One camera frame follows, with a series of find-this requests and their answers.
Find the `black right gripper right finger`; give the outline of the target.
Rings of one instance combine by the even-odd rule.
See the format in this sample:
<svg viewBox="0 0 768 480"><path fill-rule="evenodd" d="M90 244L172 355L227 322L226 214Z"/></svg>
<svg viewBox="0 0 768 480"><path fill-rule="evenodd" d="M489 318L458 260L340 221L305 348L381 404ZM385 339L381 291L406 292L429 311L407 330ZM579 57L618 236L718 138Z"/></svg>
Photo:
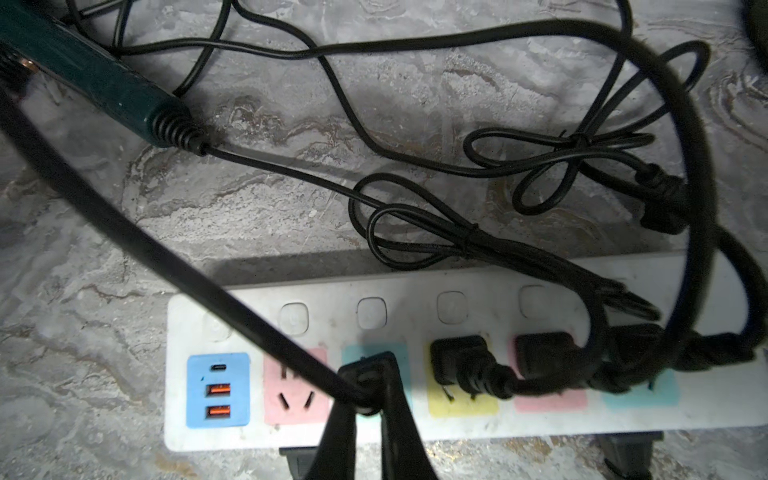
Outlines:
<svg viewBox="0 0 768 480"><path fill-rule="evenodd" d="M373 411L381 417L382 477L435 479L394 354L383 352L344 365L339 374L372 393Z"/></svg>

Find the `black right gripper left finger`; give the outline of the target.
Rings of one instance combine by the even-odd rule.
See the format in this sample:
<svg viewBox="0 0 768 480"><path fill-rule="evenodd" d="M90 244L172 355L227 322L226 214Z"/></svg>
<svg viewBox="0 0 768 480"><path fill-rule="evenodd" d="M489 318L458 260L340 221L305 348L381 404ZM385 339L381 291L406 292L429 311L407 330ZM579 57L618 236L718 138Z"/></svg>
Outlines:
<svg viewBox="0 0 768 480"><path fill-rule="evenodd" d="M353 405L336 401L304 480L352 480L356 462L356 417Z"/></svg>

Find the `white multicolour power strip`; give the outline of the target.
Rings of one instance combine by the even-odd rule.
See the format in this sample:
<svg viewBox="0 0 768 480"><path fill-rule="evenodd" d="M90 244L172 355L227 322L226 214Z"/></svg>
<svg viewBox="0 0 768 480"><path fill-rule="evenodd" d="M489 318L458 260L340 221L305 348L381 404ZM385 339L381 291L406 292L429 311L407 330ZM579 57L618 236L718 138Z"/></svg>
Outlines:
<svg viewBox="0 0 768 480"><path fill-rule="evenodd" d="M425 440L761 426L767 362L691 358L619 394L525 396L572 366L589 317L572 291L509 270L265 284L233 295L332 369L387 352ZM184 295L167 313L164 441L173 451L311 446L331 399Z"/></svg>

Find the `black cable large green dryer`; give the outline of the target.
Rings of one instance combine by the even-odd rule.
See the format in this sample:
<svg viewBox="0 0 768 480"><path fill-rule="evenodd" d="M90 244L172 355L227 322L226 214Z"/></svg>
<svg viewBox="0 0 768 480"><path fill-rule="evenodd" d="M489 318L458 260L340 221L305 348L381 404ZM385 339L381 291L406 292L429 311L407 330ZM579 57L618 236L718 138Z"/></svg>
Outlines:
<svg viewBox="0 0 768 480"><path fill-rule="evenodd" d="M532 245L494 237L422 186L402 176L375 173L348 188L300 170L212 146L205 146L203 151L220 160L284 175L346 197L349 220L354 230L365 238L374 257L390 268L401 271L420 270L450 257L480 260L568 288L587 307L602 304L641 320L656 322L661 319L658 307L631 292L624 283L592 273ZM372 183L389 183L405 189L432 209L428 211L404 203L385 203L370 197L362 190ZM441 241L407 243L380 237L376 228L386 216L393 216Z"/></svg>

